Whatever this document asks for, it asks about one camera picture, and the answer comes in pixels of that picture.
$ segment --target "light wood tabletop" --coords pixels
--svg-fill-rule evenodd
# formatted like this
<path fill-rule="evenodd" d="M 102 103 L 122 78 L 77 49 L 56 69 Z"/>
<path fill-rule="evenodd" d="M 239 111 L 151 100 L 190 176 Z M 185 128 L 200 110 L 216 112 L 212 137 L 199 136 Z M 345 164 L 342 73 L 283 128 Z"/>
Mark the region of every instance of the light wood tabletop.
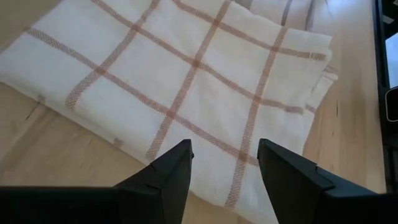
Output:
<path fill-rule="evenodd" d="M 0 2 L 6 45 L 60 0 Z M 328 0 L 339 80 L 317 111 L 304 156 L 375 192 L 386 191 L 372 0 Z M 144 166 L 62 115 L 0 83 L 0 185 L 112 186 Z M 246 223 L 190 194 L 184 223 Z"/>

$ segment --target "wood grain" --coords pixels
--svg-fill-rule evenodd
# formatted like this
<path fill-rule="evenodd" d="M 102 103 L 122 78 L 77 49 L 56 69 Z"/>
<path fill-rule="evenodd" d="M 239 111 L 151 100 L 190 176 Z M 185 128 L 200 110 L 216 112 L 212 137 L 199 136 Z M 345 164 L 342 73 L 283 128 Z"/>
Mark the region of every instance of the wood grain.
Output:
<path fill-rule="evenodd" d="M 0 2 L 0 44 L 59 0 Z M 357 184 L 384 192 L 371 0 L 329 0 L 333 63 L 340 71 L 317 111 L 304 156 Z M 314 31 L 322 31 L 314 21 Z M 111 186 L 143 168 L 78 124 L 0 84 L 0 184 Z M 247 223 L 190 194 L 184 223 Z"/>

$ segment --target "dark object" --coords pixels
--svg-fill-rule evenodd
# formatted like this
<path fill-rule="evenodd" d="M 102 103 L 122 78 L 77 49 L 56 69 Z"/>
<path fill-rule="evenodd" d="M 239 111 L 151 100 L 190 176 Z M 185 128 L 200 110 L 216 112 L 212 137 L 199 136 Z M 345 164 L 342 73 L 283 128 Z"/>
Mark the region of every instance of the dark object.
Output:
<path fill-rule="evenodd" d="M 388 121 L 398 121 L 398 87 L 392 88 L 386 93 L 386 111 Z"/>
<path fill-rule="evenodd" d="M 0 223 L 181 223 L 191 140 L 114 187 L 0 187 Z"/>
<path fill-rule="evenodd" d="M 388 192 L 398 192 L 398 122 L 387 118 L 386 93 L 390 91 L 389 72 L 386 54 L 386 33 L 383 23 L 383 10 L 392 5 L 391 1 L 373 1 L 374 45 L 376 50 L 377 89 L 379 92 L 380 127 L 383 142 L 384 170 Z"/>
<path fill-rule="evenodd" d="M 384 21 L 384 33 L 388 39 L 398 32 L 398 2 L 397 0 L 382 0 L 383 13 L 391 18 L 391 21 Z"/>
<path fill-rule="evenodd" d="M 257 158 L 279 224 L 397 223 L 396 194 L 375 194 L 266 139 Z"/>

